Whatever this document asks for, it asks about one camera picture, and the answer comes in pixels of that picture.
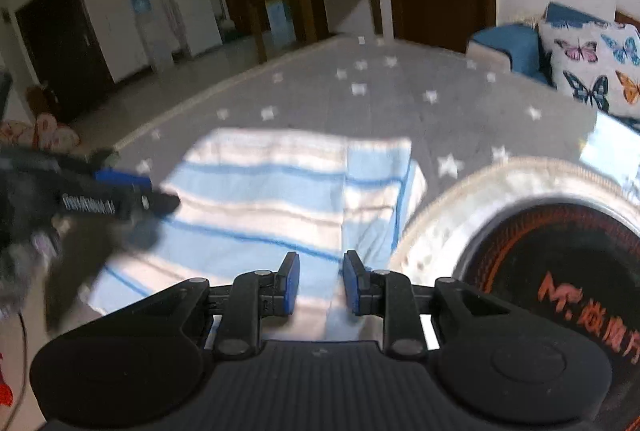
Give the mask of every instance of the black butterfly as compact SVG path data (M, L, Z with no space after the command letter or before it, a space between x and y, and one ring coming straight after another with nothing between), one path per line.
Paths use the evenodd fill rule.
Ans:
M564 71L562 73L569 83L569 86L574 88L575 98L583 101L585 104L590 102L592 107L595 102L598 109L601 109L604 112L609 111L609 101L606 97L606 94L609 93L609 77L607 77L607 75L601 75L598 77L593 88L590 90L571 72Z

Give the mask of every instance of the orange butterfly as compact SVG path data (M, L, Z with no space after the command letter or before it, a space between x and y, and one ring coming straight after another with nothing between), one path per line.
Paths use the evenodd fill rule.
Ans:
M620 80L620 84L625 88L623 94L625 95L626 101L629 104L635 104L638 99L640 99L640 82L634 82L622 72L616 72L616 75Z

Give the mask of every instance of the ribbed black surface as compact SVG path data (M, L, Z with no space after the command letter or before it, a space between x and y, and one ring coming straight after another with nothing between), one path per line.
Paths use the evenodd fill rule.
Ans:
M47 431L69 429L59 423ZM183 408L139 431L507 430L464 413L418 363L375 343L269 342L253 359L220 364ZM590 430L587 424L567 430Z

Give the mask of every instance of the blue butterfly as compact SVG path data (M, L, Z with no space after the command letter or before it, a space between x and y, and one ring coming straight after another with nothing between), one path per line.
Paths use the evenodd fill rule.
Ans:
M629 37L625 41L625 46L620 46L618 42L611 39L604 34L600 35L602 40L607 43L607 46L613 50L613 56L620 64L625 64L626 58L631 59L634 66L640 66L640 57L638 57L638 47L636 46L636 40L633 37Z
M593 85L591 90L587 88L582 81L576 77L571 72L567 72L566 70L562 72L564 74L564 78L569 83L569 86L574 88L574 98L581 100L585 104L588 102L591 103L591 107L593 107L593 103L595 102L598 106L598 109L601 109L604 112L609 111L609 101L607 100L606 94L609 93L609 78L607 75L601 75L596 79L596 83Z
M550 24L553 28L562 29L562 28L583 28L584 24L578 21L550 21Z

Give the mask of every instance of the star-patterned tablecloth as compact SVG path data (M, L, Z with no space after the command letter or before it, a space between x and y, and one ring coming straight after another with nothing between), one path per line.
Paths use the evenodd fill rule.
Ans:
M259 66L180 104L119 144L121 167L159 184L219 127L297 128L412 140L423 204L513 156L580 163L596 112L461 54L381 38L337 37Z

